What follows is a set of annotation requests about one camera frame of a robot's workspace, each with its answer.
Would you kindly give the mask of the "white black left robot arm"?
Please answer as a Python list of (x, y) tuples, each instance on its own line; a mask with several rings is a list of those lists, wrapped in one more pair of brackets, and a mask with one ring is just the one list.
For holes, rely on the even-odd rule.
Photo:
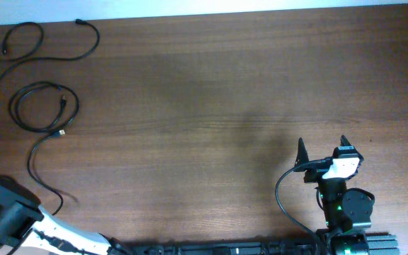
[(134, 254), (115, 238), (87, 232), (49, 214), (40, 199), (12, 178), (0, 176), (0, 248), (21, 247), (54, 254)]

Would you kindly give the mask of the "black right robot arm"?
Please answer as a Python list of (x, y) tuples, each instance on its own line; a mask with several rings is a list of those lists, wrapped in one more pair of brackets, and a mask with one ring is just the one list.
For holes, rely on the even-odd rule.
[(303, 172), (305, 183), (317, 184), (318, 198), (324, 211), (327, 228), (317, 232), (324, 247), (332, 254), (368, 254), (366, 229), (375, 196), (360, 188), (348, 188), (364, 158), (341, 136), (340, 145), (330, 157), (309, 160), (303, 139), (298, 140), (295, 166)]

